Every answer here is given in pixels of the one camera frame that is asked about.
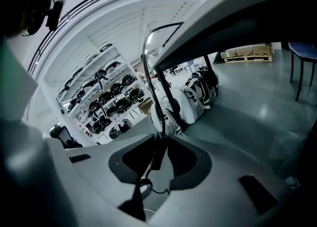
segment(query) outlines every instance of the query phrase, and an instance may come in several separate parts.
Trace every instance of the blue chair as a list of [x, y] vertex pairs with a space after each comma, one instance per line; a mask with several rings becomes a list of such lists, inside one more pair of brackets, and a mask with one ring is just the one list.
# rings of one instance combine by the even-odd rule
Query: blue chair
[[289, 48], [291, 49], [292, 56], [291, 82], [293, 81], [294, 53], [301, 60], [301, 75], [296, 96], [296, 101], [298, 101], [299, 94], [301, 93], [302, 89], [304, 62], [313, 63], [311, 82], [309, 84], [310, 87], [312, 86], [315, 71], [315, 63], [317, 63], [317, 48], [313, 44], [308, 43], [289, 43]]

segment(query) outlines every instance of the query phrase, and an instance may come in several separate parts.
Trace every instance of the gray floor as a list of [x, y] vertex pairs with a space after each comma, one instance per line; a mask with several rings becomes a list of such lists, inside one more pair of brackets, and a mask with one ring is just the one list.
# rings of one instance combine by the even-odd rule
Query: gray floor
[[[295, 96], [300, 63], [295, 57], [293, 83], [290, 83], [290, 52], [276, 51], [272, 63], [250, 62], [216, 64], [219, 96], [210, 110], [185, 135], [239, 150], [269, 166], [275, 172], [297, 154], [317, 118], [317, 75], [309, 87], [312, 65], [305, 63], [303, 87], [298, 102]], [[117, 140], [155, 133], [150, 117], [142, 120]], [[168, 187], [172, 169], [168, 158], [165, 174], [157, 171], [157, 190]], [[167, 195], [152, 195], [148, 208], [156, 210]]]

